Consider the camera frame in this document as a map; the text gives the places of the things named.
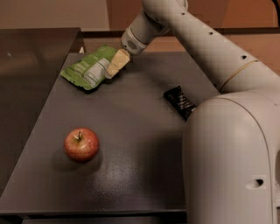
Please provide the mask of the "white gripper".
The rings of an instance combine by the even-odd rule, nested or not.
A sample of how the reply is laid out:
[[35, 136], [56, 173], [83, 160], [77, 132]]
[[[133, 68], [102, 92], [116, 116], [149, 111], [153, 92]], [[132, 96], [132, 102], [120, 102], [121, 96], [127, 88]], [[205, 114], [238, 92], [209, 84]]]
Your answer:
[[130, 62], [130, 55], [139, 55], [147, 48], [146, 44], [137, 40], [130, 28], [125, 30], [121, 41], [124, 49], [119, 49], [106, 65], [107, 79], [115, 77]]

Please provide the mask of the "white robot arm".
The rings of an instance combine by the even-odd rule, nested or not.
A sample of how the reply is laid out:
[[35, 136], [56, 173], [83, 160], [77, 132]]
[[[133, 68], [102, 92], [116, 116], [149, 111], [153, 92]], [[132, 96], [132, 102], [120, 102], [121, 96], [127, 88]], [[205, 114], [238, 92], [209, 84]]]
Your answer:
[[187, 0], [142, 0], [122, 35], [140, 54], [172, 32], [218, 95], [185, 124], [182, 164], [188, 224], [277, 224], [280, 76], [194, 17]]

